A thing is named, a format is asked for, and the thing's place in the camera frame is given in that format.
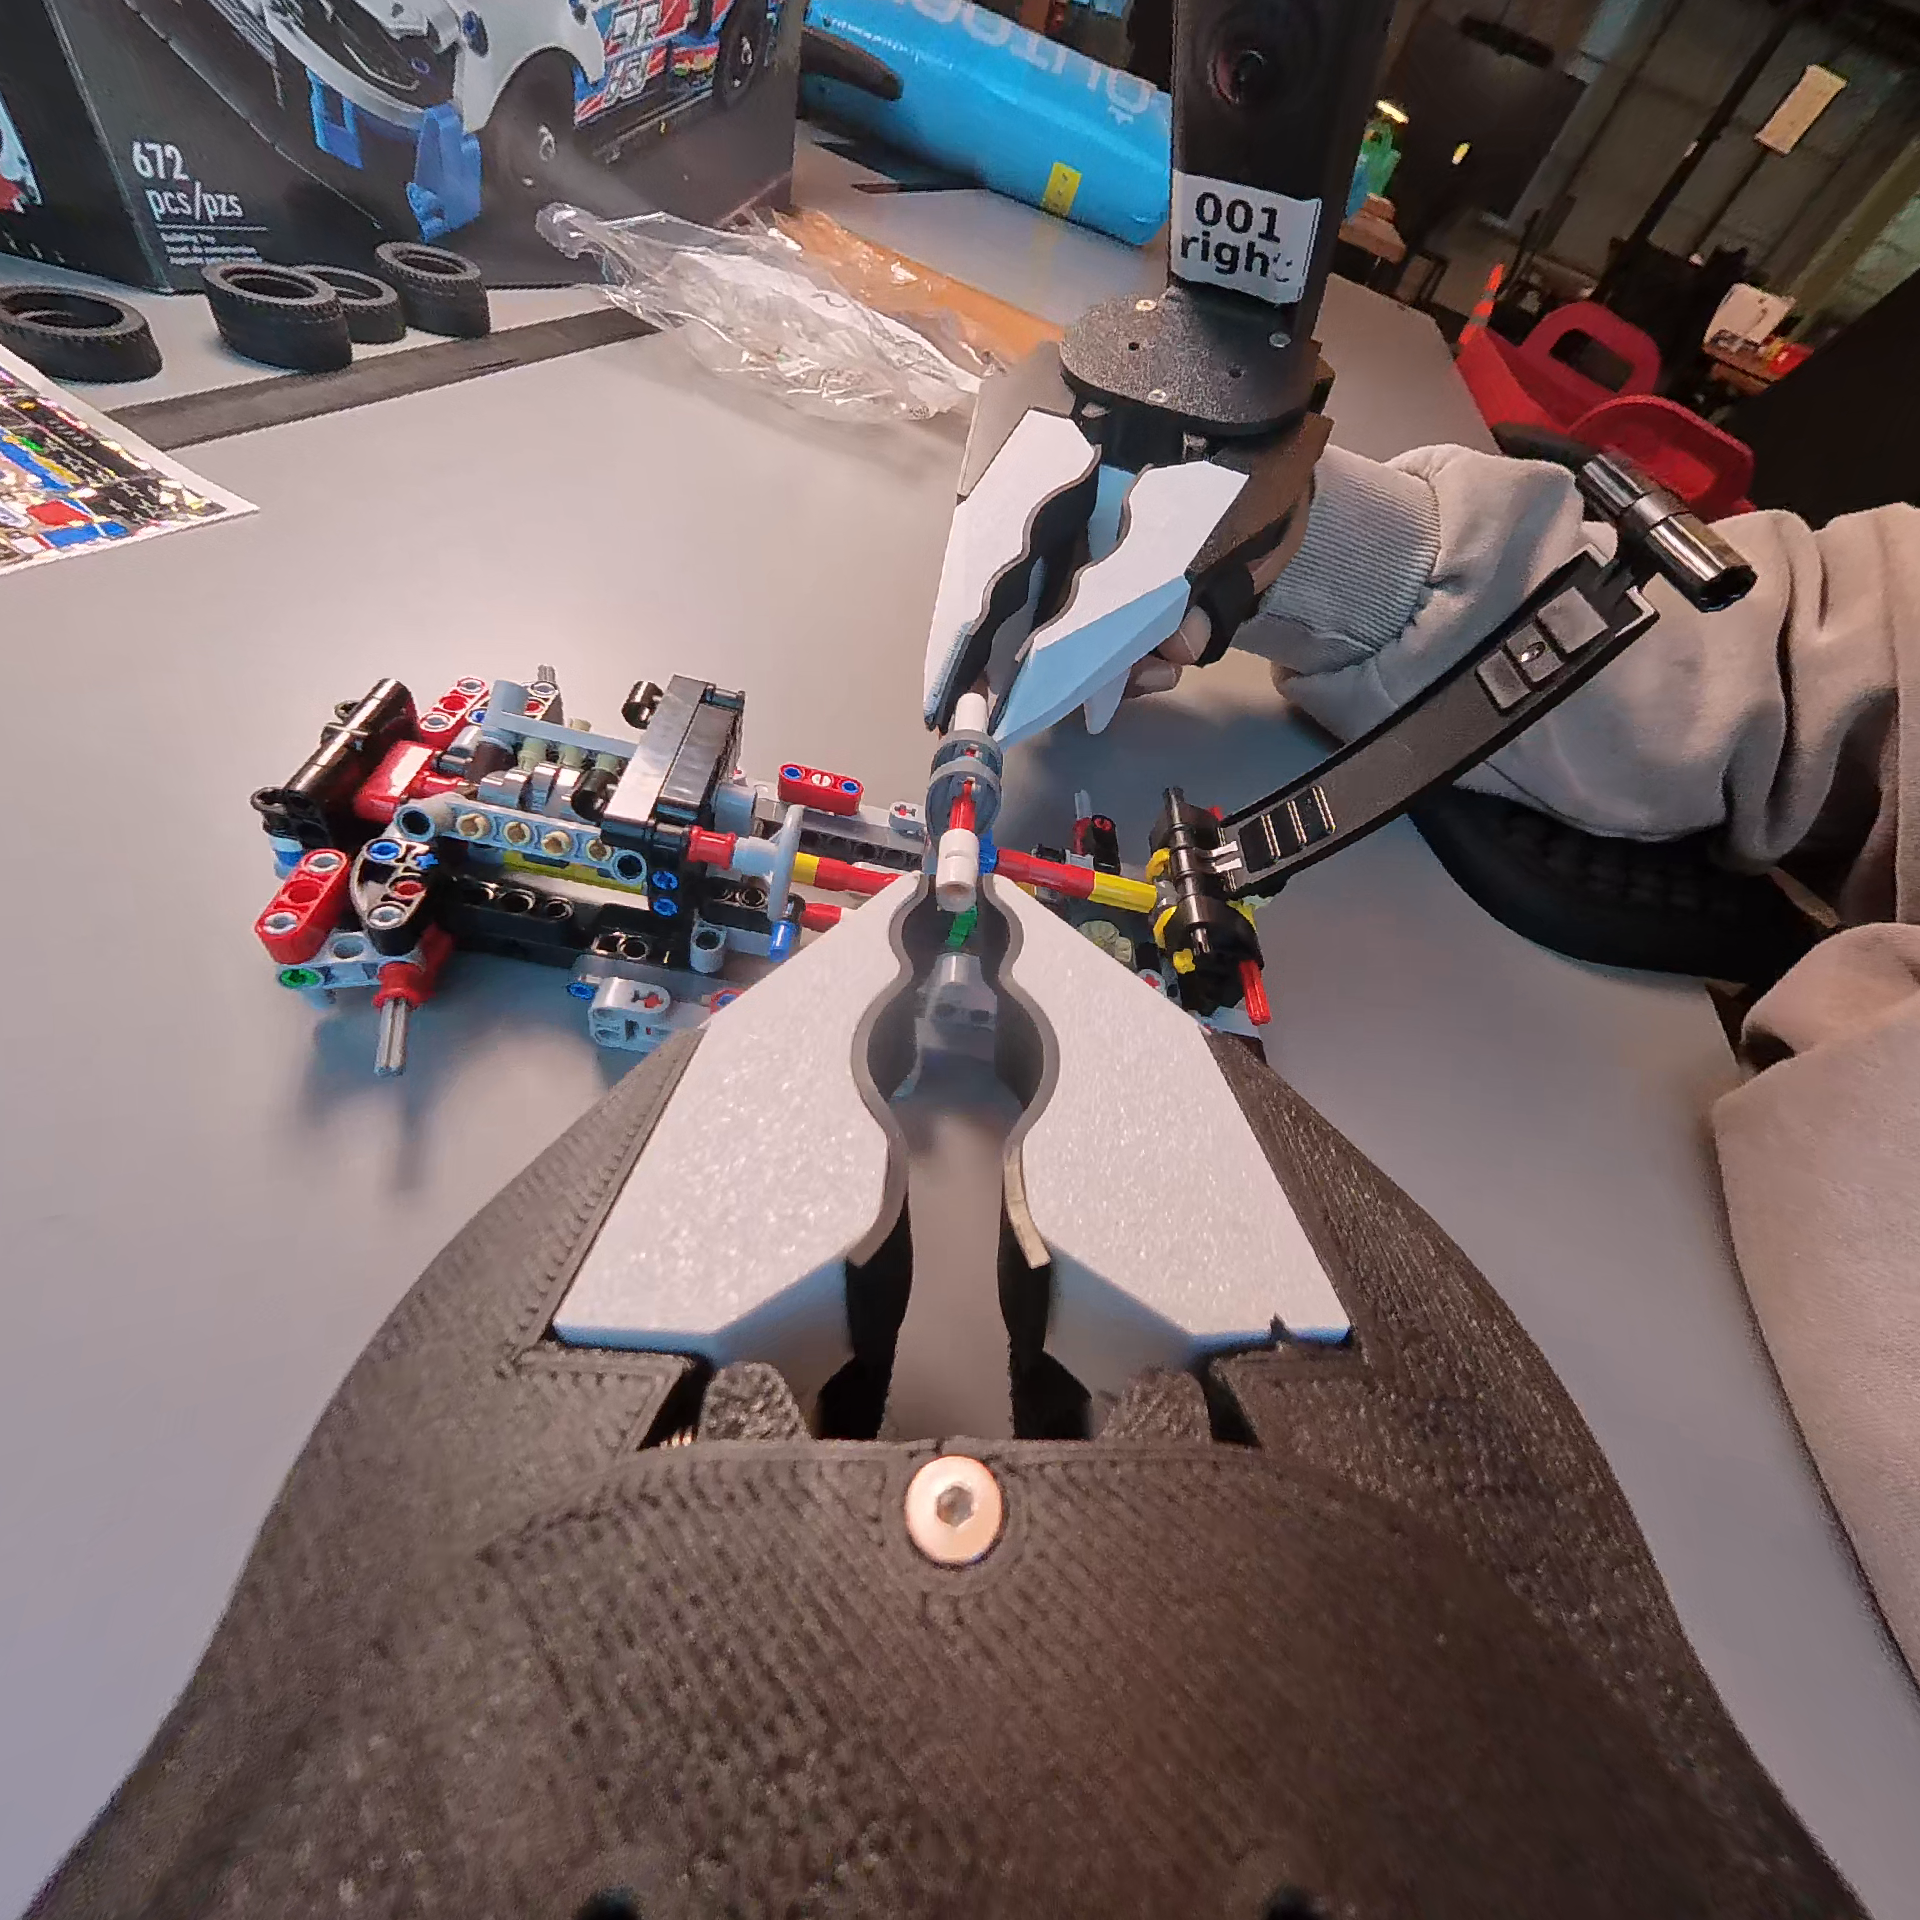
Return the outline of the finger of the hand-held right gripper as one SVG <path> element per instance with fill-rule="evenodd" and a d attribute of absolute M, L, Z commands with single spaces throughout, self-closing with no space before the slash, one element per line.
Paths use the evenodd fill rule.
<path fill-rule="evenodd" d="M 1087 709 L 1102 732 L 1138 660 L 1171 636 L 1191 601 L 1189 566 L 1246 484 L 1246 474 L 1191 462 L 1143 470 L 1120 515 L 1120 539 L 1071 577 L 1062 611 L 1023 643 L 992 737 L 1002 749 Z"/>
<path fill-rule="evenodd" d="M 952 710 L 990 675 L 1000 631 L 1049 578 L 1071 571 L 1096 502 L 1099 451 L 1080 422 L 1026 412 L 971 492 L 958 499 L 927 628 L 922 722 Z"/>

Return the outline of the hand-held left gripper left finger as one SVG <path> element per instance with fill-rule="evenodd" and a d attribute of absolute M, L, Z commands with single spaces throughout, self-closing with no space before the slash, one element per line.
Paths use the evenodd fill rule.
<path fill-rule="evenodd" d="M 830 1379 L 851 1356 L 847 1260 L 899 1204 L 857 1030 L 896 991 L 898 877 L 707 1017 L 561 1299 L 571 1346 L 765 1359 Z"/>

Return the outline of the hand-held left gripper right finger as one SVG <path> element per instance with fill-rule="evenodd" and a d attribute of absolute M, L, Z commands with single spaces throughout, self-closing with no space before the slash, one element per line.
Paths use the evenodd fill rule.
<path fill-rule="evenodd" d="M 1079 1379 L 1189 1370 L 1351 1318 L 1203 1026 L 1013 885 L 1002 982 L 1039 1028 L 1010 1215 L 1049 1265 L 1043 1350 Z"/>

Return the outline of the multicoloured lego car chassis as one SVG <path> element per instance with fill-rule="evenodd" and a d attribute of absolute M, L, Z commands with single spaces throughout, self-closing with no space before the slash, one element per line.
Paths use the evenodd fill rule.
<path fill-rule="evenodd" d="M 1269 1021 L 1257 938 L 1203 979 L 1170 924 L 1170 889 L 1127 874 L 1113 823 L 1077 799 L 1071 850 L 999 850 L 999 751 L 944 758 L 919 803 L 875 806 L 861 781 L 787 761 L 737 769 L 739 690 L 637 681 L 611 732 L 568 722 L 553 667 L 457 679 L 419 705 L 394 679 L 337 705 L 318 748 L 251 804 L 275 889 L 253 924 L 275 980 L 313 1004 L 365 991 L 374 1069 L 403 1068 L 409 1021 L 459 954 L 555 969 L 592 1042 L 656 1051 L 729 1006 L 893 879 L 931 866 L 937 829 L 975 831 L 978 869 L 1087 938 L 1201 1021 Z"/>

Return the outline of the person's right forearm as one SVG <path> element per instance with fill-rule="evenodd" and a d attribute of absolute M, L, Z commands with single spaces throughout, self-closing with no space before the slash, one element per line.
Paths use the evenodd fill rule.
<path fill-rule="evenodd" d="M 1848 921 L 1918 921 L 1918 511 L 1811 531 L 1719 523 L 1754 569 L 1656 625 L 1469 783 L 1573 827 L 1710 831 L 1746 870 L 1785 863 Z M 1307 533 L 1237 636 L 1334 737 L 1357 737 L 1464 657 L 1585 545 L 1569 470 L 1458 445 L 1389 463 L 1330 449 Z"/>

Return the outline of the black rubber lego tyre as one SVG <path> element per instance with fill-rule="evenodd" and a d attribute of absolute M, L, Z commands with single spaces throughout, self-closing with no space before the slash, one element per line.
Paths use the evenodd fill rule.
<path fill-rule="evenodd" d="M 303 273 L 331 290 L 343 309 L 352 343 L 391 345 L 403 339 L 409 326 L 400 293 L 387 282 L 320 263 L 303 268 Z"/>
<path fill-rule="evenodd" d="M 227 348 L 297 372 L 352 364 L 345 307 L 326 282 L 263 260 L 207 263 L 200 273 L 207 310 Z"/>
<path fill-rule="evenodd" d="M 62 382 L 138 382 L 162 367 L 131 307 L 46 284 L 2 289 L 2 348 Z"/>
<path fill-rule="evenodd" d="M 466 257 L 425 242 L 386 242 L 374 246 L 374 275 L 394 290 L 406 326 L 443 339 L 489 337 L 489 285 Z"/>

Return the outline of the black lego set box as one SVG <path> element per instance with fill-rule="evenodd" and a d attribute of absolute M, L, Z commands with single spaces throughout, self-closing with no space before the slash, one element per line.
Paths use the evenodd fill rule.
<path fill-rule="evenodd" d="M 199 293 L 227 259 L 371 269 L 383 242 L 489 285 L 585 275 L 536 234 L 727 225 L 783 201 L 798 2 L 5 2 L 2 244 Z"/>

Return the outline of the person's right hand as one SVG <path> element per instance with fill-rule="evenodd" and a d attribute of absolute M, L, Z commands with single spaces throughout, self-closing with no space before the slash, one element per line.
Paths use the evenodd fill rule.
<path fill-rule="evenodd" d="M 1186 667 L 1199 665 L 1209 657 L 1210 641 L 1210 614 L 1203 607 L 1189 607 L 1174 634 L 1130 665 L 1122 699 L 1171 690 Z"/>

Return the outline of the clear plastic bag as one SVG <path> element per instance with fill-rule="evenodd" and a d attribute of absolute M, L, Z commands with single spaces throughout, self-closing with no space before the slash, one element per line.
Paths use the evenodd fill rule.
<path fill-rule="evenodd" d="M 603 220 L 561 201 L 542 205 L 534 227 L 555 251 L 592 260 L 606 299 L 674 334 L 694 364 L 807 415 L 965 415 L 1005 364 L 992 332 L 950 310 L 930 275 L 837 229 L 811 251 L 795 222 Z"/>

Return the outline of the blue padded roll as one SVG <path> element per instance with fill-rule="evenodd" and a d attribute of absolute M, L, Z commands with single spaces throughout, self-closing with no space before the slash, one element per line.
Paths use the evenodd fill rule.
<path fill-rule="evenodd" d="M 1168 93 L 962 2 L 813 2 L 802 109 L 934 175 L 1144 244 L 1168 218 Z"/>

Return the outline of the red plastic bin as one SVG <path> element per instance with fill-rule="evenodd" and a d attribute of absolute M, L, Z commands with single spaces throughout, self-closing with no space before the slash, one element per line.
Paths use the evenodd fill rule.
<path fill-rule="evenodd" d="M 1624 380 L 1607 391 L 1555 356 L 1565 339 L 1607 349 Z M 1522 343 L 1486 326 L 1463 332 L 1456 371 L 1498 445 L 1522 459 L 1578 463 L 1614 452 L 1643 468 L 1704 522 L 1750 511 L 1752 451 L 1687 406 L 1653 394 L 1656 343 L 1594 301 L 1537 321 Z"/>

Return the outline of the black mesh pad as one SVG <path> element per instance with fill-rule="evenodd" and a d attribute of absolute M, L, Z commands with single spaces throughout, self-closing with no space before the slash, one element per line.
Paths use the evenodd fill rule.
<path fill-rule="evenodd" d="M 1827 932 L 1776 877 L 1723 869 L 1704 835 L 1598 837 L 1454 786 L 1408 817 L 1482 911 L 1576 963 L 1762 991 Z"/>

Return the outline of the holographic sticker sheet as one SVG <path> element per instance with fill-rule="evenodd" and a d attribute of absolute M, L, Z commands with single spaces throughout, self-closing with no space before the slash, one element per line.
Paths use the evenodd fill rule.
<path fill-rule="evenodd" d="M 2 573 L 253 515 L 2 355 Z"/>

